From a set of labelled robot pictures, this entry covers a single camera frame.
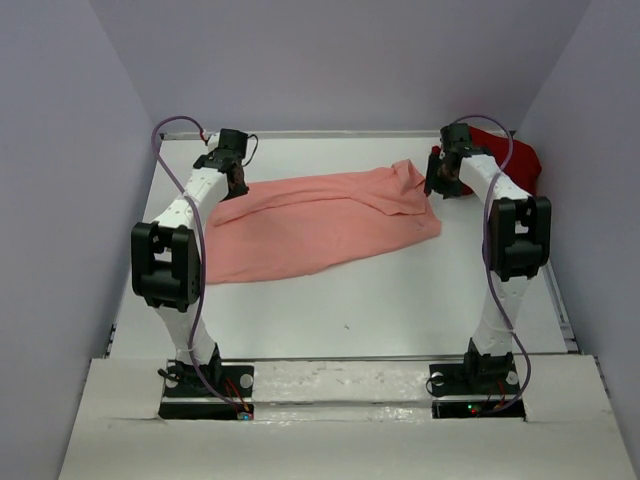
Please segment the wall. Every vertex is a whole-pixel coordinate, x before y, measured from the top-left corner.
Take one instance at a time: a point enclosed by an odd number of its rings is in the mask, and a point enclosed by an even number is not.
[[[49,480],[115,317],[151,125],[86,0],[4,1],[0,65],[0,477]]]
[[[589,0],[92,0],[153,120],[518,125]]]
[[[581,347],[600,357],[640,471],[640,2],[594,0],[519,130],[553,201],[552,259]]]

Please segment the pink cloth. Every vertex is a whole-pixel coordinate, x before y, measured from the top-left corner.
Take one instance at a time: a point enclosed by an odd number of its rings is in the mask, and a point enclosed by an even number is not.
[[[250,185],[207,221],[207,282],[277,280],[440,234],[410,160],[391,168]]]

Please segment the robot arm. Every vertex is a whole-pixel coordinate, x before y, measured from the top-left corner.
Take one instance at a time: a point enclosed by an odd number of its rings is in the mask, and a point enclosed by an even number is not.
[[[487,394],[515,369],[511,328],[531,279],[549,258],[551,203],[545,197],[532,197],[503,174],[491,153],[473,144],[467,124],[444,127],[441,140],[439,154],[434,152],[429,157],[425,193],[435,190],[445,198],[459,196],[464,183],[486,202],[485,212],[489,215],[483,219],[487,222],[484,241],[489,245],[485,261],[511,325],[505,322],[488,290],[463,365],[438,365],[432,369],[449,372],[443,381],[434,384],[434,396],[450,394],[452,390]]]
[[[198,217],[185,196],[193,200],[204,223],[219,202],[246,194],[249,188],[241,162],[246,156],[247,140],[243,132],[221,130],[217,145],[211,143],[209,153],[195,162],[184,195],[151,223],[139,222],[131,232],[133,291],[162,318],[181,369],[192,368],[193,354],[213,385],[220,380],[221,359],[204,322],[198,322],[189,348],[197,302],[203,292],[202,264],[194,233]]]

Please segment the cloth fold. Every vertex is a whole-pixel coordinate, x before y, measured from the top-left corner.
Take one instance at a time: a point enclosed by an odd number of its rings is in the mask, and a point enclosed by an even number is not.
[[[368,172],[250,185],[207,221],[207,282],[277,280],[439,235],[410,160]]]

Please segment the black cable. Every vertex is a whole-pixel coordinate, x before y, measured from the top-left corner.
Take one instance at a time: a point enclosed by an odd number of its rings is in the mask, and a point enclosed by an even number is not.
[[[243,167],[246,167],[247,165],[249,165],[251,163],[251,160],[253,160],[253,156],[256,154],[256,150],[258,150],[258,144],[260,143],[260,139],[258,138],[258,136],[255,133],[252,133],[251,135],[249,135],[249,138],[255,138],[256,139],[256,145],[255,145],[255,147],[253,147],[253,152],[251,153],[251,158],[249,158],[249,161],[247,163],[242,165]]]

